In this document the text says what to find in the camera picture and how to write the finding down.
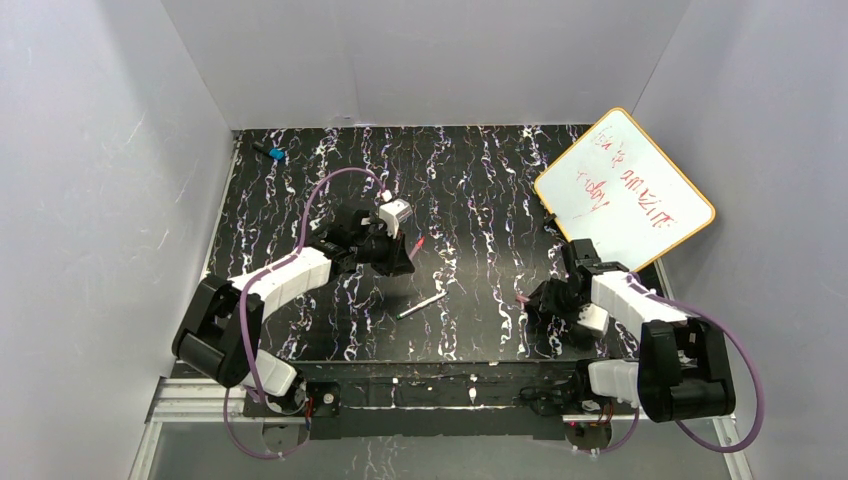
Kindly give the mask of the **white pen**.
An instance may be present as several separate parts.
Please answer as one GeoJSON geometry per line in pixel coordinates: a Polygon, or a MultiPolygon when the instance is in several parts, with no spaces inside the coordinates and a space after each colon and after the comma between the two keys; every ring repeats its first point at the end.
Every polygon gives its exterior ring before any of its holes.
{"type": "Polygon", "coordinates": [[[407,318],[407,317],[409,317],[409,316],[411,316],[411,315],[415,314],[416,312],[421,311],[421,310],[423,310],[423,309],[427,308],[428,306],[430,306],[430,305],[432,305],[432,304],[434,304],[434,303],[438,302],[439,300],[441,300],[441,299],[445,298],[447,295],[448,295],[448,292],[447,292],[447,291],[439,292],[439,293],[437,293],[436,295],[433,295],[433,296],[431,296],[431,297],[429,297],[429,298],[427,298],[427,299],[425,299],[425,300],[422,300],[422,301],[418,302],[417,304],[415,304],[415,305],[413,305],[413,306],[411,306],[411,307],[407,308],[406,310],[404,310],[404,311],[402,311],[401,313],[397,314],[397,315],[395,316],[395,318],[396,318],[397,320],[405,319],[405,318],[407,318]]]}

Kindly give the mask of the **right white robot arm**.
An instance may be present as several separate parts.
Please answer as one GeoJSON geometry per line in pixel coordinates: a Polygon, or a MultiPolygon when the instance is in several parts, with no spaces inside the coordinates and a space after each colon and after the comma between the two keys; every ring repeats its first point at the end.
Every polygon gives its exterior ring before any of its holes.
{"type": "Polygon", "coordinates": [[[734,411],[724,335],[712,322],[670,306],[625,265],[602,260],[589,239],[568,242],[562,254],[566,277],[542,282],[524,299],[525,308],[571,321],[579,339],[602,336],[616,321],[638,344],[636,359],[579,361],[567,400],[617,400],[657,423],[734,411]]]}

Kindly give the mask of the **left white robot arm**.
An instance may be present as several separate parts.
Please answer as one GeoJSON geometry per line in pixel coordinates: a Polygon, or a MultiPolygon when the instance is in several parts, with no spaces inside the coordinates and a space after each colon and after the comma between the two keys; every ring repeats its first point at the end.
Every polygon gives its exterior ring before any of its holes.
{"type": "Polygon", "coordinates": [[[259,348],[263,323],[295,298],[360,265],[388,277],[413,273],[400,228],[411,213],[404,200],[376,212],[340,207],[281,268],[229,279],[206,276],[177,329],[172,353],[223,387],[264,394],[274,412],[297,412],[306,403],[306,381],[298,369],[259,348]]]}

